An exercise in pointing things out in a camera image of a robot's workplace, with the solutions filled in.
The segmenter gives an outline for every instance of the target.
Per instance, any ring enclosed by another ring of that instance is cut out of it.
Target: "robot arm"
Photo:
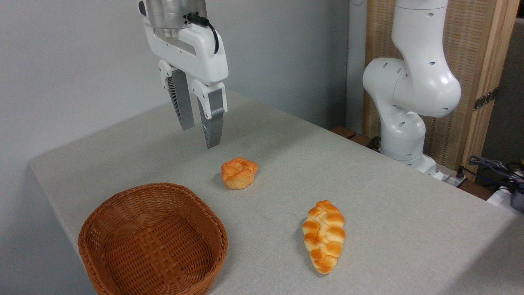
[[[442,47],[447,0],[397,0],[395,5],[391,36],[404,60],[373,60],[363,84],[380,116],[380,152],[438,178],[435,161],[422,154],[425,125],[419,114],[444,117],[461,96]]]
[[[206,144],[220,143],[227,112],[228,76],[220,35],[205,18],[205,0],[138,2],[149,46],[161,60],[158,68],[183,130],[194,127],[190,93],[198,100]]]
[[[446,6],[442,0],[397,1],[391,32],[405,63],[395,85],[395,104],[437,118],[450,114],[461,96],[442,48]]]

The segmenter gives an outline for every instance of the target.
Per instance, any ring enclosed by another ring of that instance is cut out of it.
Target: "wicker basket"
[[[192,191],[152,183],[102,203],[82,226],[78,248],[98,294],[206,294],[227,235]]]

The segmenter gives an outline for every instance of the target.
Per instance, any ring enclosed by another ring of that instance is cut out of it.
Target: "wall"
[[[169,102],[135,5],[0,0],[0,294],[94,293],[27,164]],[[343,123],[347,2],[209,1],[208,12],[226,87]]]

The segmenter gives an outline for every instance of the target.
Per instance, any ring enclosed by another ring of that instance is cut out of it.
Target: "round bread roll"
[[[257,169],[256,163],[237,157],[222,164],[222,180],[227,188],[245,188],[255,180]]]
[[[319,273],[330,273],[342,254],[344,216],[329,201],[320,201],[302,225],[304,245]]]

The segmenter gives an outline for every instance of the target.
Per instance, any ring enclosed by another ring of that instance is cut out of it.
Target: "table surface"
[[[222,143],[207,150],[170,104],[30,162],[77,249],[104,200],[151,182],[193,190],[229,239],[211,294],[523,294],[524,219],[332,132],[228,92]],[[258,163],[229,190],[222,163]],[[316,202],[343,213],[338,265],[320,275],[301,224]]]

